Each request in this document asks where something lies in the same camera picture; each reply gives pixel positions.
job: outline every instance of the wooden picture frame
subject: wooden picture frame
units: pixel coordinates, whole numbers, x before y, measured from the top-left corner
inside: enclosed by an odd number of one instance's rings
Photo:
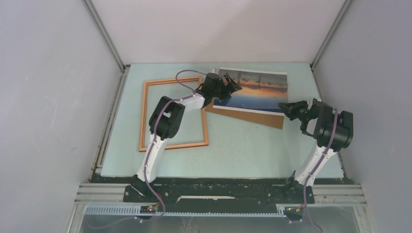
[[[203,83],[201,76],[180,78],[179,81],[182,83],[197,81],[199,85]],[[147,120],[146,116],[147,116],[147,100],[148,100],[149,86],[172,84],[172,83],[177,83],[176,79],[145,81],[143,84],[142,111],[141,111],[141,118],[140,118],[140,137],[139,137],[139,144],[138,144],[138,151],[140,152],[145,152],[147,150],[147,147],[145,147],[145,136],[146,136],[145,133],[146,133],[146,127],[148,126],[148,123],[146,122]],[[204,108],[201,109],[201,116],[202,116],[202,129],[203,129],[203,139],[204,139],[203,142],[167,145],[166,150],[208,146],[209,138],[208,138],[208,132],[207,132],[206,111]]]

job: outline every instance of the purple cable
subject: purple cable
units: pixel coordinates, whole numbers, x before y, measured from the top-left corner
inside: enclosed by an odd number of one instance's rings
[[[332,146],[332,142],[333,142],[333,138],[335,137],[335,131],[336,131],[336,126],[338,124],[338,109],[335,108],[335,118],[333,119],[333,128],[332,128],[332,134],[330,135],[330,140],[329,143],[326,147],[326,150],[322,153],[321,158],[319,159],[318,163],[316,164],[316,166],[313,168],[313,170],[309,173],[308,177],[305,180],[305,184],[303,185],[303,204],[305,206],[306,209],[306,214],[308,215],[308,219],[309,222],[311,223],[311,225],[320,233],[323,233],[322,228],[316,224],[312,218],[310,217],[309,214],[309,210],[308,210],[308,201],[306,200],[306,187],[308,186],[308,181],[310,179],[310,177],[316,172],[316,170],[319,168],[319,166],[321,165],[323,159],[325,158],[325,155],[327,154],[327,152],[329,151],[330,147]]]
[[[159,116],[157,117],[156,122],[155,122],[155,124],[154,124],[154,139],[153,139],[153,143],[150,145],[150,148],[149,148],[149,151],[148,151],[148,154],[147,154],[147,157],[146,157],[146,161],[144,162],[144,171],[143,171],[143,173],[144,173],[144,180],[145,180],[145,182],[146,182],[146,184],[147,184],[147,187],[148,187],[148,188],[150,189],[150,191],[157,197],[157,199],[159,199],[160,203],[162,204],[162,209],[163,209],[163,210],[162,210],[162,214],[161,214],[161,215],[156,216],[155,218],[150,218],[150,219],[141,220],[141,221],[145,221],[145,222],[156,221],[156,220],[158,220],[159,218],[161,218],[161,217],[165,214],[165,212],[166,212],[165,203],[163,202],[162,198],[161,198],[161,197],[153,190],[153,188],[150,186],[149,181],[148,181],[148,179],[147,179],[147,172],[146,172],[146,171],[147,171],[147,163],[148,163],[148,161],[149,161],[150,154],[151,154],[151,152],[152,152],[153,146],[154,146],[155,143],[156,143],[156,138],[157,138],[157,134],[156,134],[156,132],[157,132],[157,125],[159,124],[160,118],[161,118],[161,117],[163,116],[163,114],[165,113],[166,108],[167,108],[173,101],[185,100],[185,99],[188,99],[188,98],[190,98],[190,97],[193,97],[193,95],[185,96],[185,97],[180,98],[180,99],[171,99],[171,100],[169,100],[169,101],[165,104],[165,106],[163,106],[162,111],[160,111]]]
[[[187,86],[187,85],[183,84],[183,83],[182,83],[181,81],[179,81],[179,79],[177,78],[177,76],[179,76],[179,74],[180,74],[180,73],[183,73],[183,72],[195,72],[195,73],[198,73],[198,74],[207,75],[207,74],[205,74],[205,73],[203,73],[203,72],[199,72],[199,71],[193,70],[193,69],[184,69],[184,70],[179,71],[179,72],[176,74],[176,81],[177,81],[177,83],[179,83],[180,85],[182,85],[182,86],[184,86],[184,87],[186,87],[186,88],[189,88],[190,90],[192,90],[192,92],[194,92],[194,89],[193,89],[193,88],[191,88],[190,86]]]

